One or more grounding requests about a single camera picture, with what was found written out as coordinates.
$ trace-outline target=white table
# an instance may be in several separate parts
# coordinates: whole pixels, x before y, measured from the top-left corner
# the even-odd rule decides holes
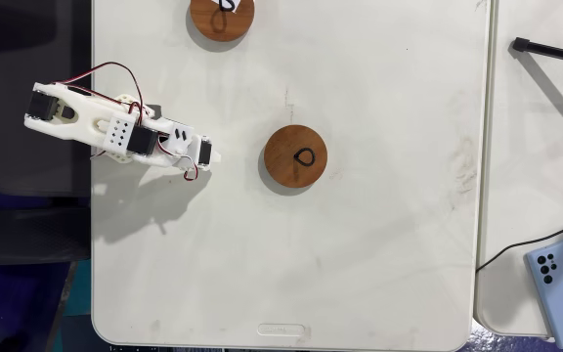
[[[563,62],[508,51],[517,36],[563,48],[563,1],[500,1],[497,30],[479,264],[563,228]],[[482,270],[476,319],[498,333],[550,335],[523,256],[561,239],[510,249]]]
[[[194,29],[189,3],[94,4],[95,63],[128,65],[146,102],[223,156],[193,183],[94,161],[98,333],[141,345],[457,349],[473,306],[485,5],[259,0],[246,37],[228,45]],[[117,68],[95,88],[135,92]],[[297,193],[261,161],[291,123],[328,148],[324,176]]]

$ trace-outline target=wooden coaster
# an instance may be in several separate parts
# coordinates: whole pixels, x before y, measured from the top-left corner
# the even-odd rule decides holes
[[[191,0],[191,17],[196,28],[207,38],[228,42],[243,36],[253,23],[253,0],[240,0],[236,13],[223,12],[212,0]]]
[[[278,183],[290,188],[308,187],[317,182],[325,171],[327,147],[313,129],[300,125],[285,126],[275,132],[266,144],[264,164]]]

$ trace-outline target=white plastic part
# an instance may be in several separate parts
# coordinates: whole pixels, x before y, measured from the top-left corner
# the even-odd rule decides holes
[[[114,161],[118,162],[118,163],[130,163],[133,161],[132,156],[131,155],[119,155],[119,154],[115,154],[115,153],[111,153],[111,152],[106,152],[104,154],[107,157],[110,157],[111,159],[113,159]]]
[[[77,120],[74,123],[58,123],[54,118],[52,121],[43,121],[25,115],[25,126],[38,132],[58,137],[63,140],[75,140],[89,146],[102,148],[106,134],[99,130],[98,122],[109,122],[113,117],[129,120],[132,116],[125,111],[125,106],[92,99],[81,94],[70,91],[63,84],[34,84],[34,90],[43,92],[49,96],[60,99],[75,110]]]
[[[69,90],[63,84],[35,83],[34,91],[58,98],[60,107],[54,118],[49,121],[36,119],[26,114],[24,124],[30,129],[104,150],[106,151],[105,156],[119,163],[129,163],[135,160],[151,166],[176,166],[184,171],[192,170],[194,167],[193,162],[183,155],[188,155],[195,163],[198,163],[201,136],[198,136],[191,126],[183,123],[163,117],[153,119],[155,111],[148,106],[143,106],[146,113],[141,123],[142,126],[168,135],[168,140],[162,146],[173,155],[166,154],[158,147],[155,147],[152,155],[138,155],[127,151],[134,125],[138,120],[138,109],[134,109],[130,114],[127,113],[128,105],[87,97]],[[126,104],[140,103],[128,94],[122,94],[115,99]],[[69,106],[75,111],[72,119],[62,118],[64,106]],[[219,162],[220,159],[220,155],[216,151],[212,151],[210,162]],[[201,171],[210,169],[209,165],[198,165],[197,167]]]
[[[121,156],[127,155],[127,145],[132,137],[135,121],[123,120],[114,117],[108,126],[108,132],[104,139],[104,151],[119,154]]]

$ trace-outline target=blue floor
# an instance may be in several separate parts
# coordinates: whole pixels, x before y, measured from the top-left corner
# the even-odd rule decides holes
[[[44,351],[68,267],[0,266],[0,351]]]

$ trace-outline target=white 3d-printed robot arm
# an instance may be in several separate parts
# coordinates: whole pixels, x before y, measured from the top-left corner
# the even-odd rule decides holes
[[[167,118],[154,118],[155,111],[144,106],[128,113],[129,95],[116,98],[124,104],[75,93],[63,84],[34,84],[32,100],[25,114],[25,126],[64,140],[75,140],[106,152],[119,162],[144,164],[188,171],[207,171],[220,161],[212,142],[187,125]]]

